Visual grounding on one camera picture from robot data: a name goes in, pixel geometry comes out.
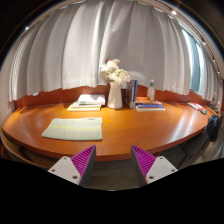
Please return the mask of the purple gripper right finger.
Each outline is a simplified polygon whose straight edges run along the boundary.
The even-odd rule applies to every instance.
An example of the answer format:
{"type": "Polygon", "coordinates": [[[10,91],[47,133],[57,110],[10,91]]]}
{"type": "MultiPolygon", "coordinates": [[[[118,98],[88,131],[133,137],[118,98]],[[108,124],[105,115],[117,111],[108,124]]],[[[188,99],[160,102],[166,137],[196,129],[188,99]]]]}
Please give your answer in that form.
{"type": "Polygon", "coordinates": [[[164,156],[155,157],[135,145],[131,146],[131,159],[140,187],[177,172],[164,156]]]}

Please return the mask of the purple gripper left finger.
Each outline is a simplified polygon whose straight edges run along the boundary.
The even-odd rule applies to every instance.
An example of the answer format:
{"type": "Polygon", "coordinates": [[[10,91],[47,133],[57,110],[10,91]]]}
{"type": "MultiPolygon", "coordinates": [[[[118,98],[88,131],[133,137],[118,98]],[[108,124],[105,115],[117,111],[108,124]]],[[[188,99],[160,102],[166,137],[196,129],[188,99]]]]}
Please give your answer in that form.
{"type": "Polygon", "coordinates": [[[96,146],[71,156],[63,156],[50,169],[49,172],[68,180],[76,185],[87,187],[96,157],[96,146]]]}

